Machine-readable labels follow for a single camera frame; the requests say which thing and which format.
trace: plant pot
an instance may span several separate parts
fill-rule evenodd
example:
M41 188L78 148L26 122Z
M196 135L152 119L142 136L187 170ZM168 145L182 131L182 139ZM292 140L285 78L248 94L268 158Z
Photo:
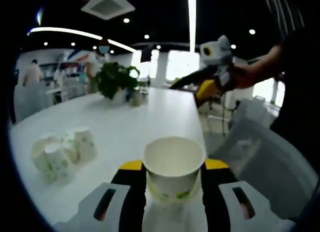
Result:
M110 100L110 103L112 105L122 105L126 102L126 94L127 91L126 90L119 90L113 97L112 100Z

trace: black ceiling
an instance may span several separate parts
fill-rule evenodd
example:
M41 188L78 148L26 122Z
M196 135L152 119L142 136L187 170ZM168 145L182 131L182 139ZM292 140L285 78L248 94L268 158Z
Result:
M80 30L132 46L143 42L189 43L188 0L127 0L135 11L108 21L81 11L86 0L43 0L42 27ZM278 32L264 0L196 0L196 44L226 35L236 45L234 55L251 59L264 55ZM33 27L37 27L34 15ZM254 29L255 35L249 34ZM43 48L91 49L97 40L79 35L38 32L26 37L24 51ZM162 46L161 49L172 49ZM112 48L115 54L127 52Z

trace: green leaves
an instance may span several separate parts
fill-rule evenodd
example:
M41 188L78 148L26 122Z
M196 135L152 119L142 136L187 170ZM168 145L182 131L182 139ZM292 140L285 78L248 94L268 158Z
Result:
M137 78L130 77L131 70L140 75L136 67L126 68L118 63L104 63L94 78L98 91L105 97L113 99L120 88L133 90L137 86L145 86L145 83L139 82Z

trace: window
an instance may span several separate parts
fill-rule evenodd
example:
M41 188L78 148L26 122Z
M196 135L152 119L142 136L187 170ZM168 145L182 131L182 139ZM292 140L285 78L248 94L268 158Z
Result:
M168 55L166 79L174 81L195 72L200 67L200 55L186 51L172 50Z
M150 78L156 78L158 69L159 50L152 50L151 62L141 63L141 54L141 50L138 50L135 53L133 53L131 66L135 66L136 68L138 68L138 70L140 71L139 78L146 78L148 75L150 75Z
M266 102L270 102L274 90L274 82L275 80L270 78L255 84L253 87L253 97L260 96L265 98Z
M278 107L282 107L282 103L284 102L286 87L283 82L278 82L278 91L276 93L275 104Z

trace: potted plant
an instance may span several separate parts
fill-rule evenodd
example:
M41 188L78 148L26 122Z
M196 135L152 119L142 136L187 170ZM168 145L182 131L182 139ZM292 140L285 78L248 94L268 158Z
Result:
M137 78L130 76L132 70L137 72ZM118 104L125 102L127 93L131 93L136 87L145 86L144 82L138 81L139 75L140 71L136 67L111 62L104 63L94 80L98 91Z

